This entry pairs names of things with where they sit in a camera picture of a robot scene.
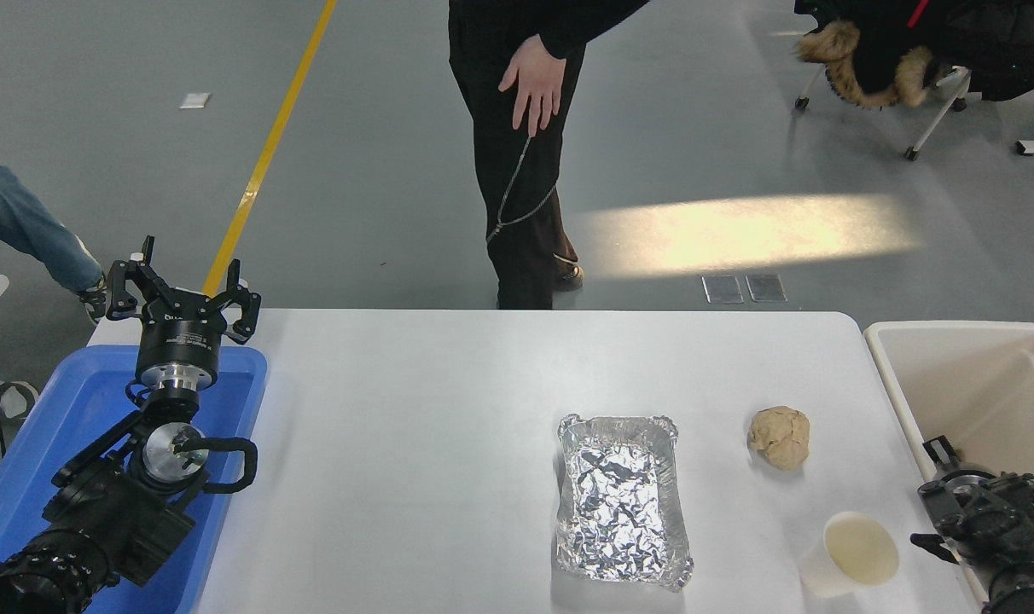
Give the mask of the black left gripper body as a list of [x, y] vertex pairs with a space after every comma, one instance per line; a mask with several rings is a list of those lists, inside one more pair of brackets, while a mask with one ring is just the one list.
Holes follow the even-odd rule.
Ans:
[[208, 377], [219, 373], [222, 334], [227, 331], [224, 316], [211, 310], [201, 314], [196, 300], [181, 299], [179, 304], [181, 315], [170, 312], [161, 299], [142, 307], [136, 377], [151, 377], [170, 364], [196, 367]]

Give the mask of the person's hand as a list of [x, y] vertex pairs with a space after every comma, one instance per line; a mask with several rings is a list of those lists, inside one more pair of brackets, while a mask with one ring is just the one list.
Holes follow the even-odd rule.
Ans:
[[514, 129], [534, 137], [560, 115], [565, 70], [566, 60], [551, 55], [539, 35], [517, 48], [498, 85], [501, 93], [514, 92]]

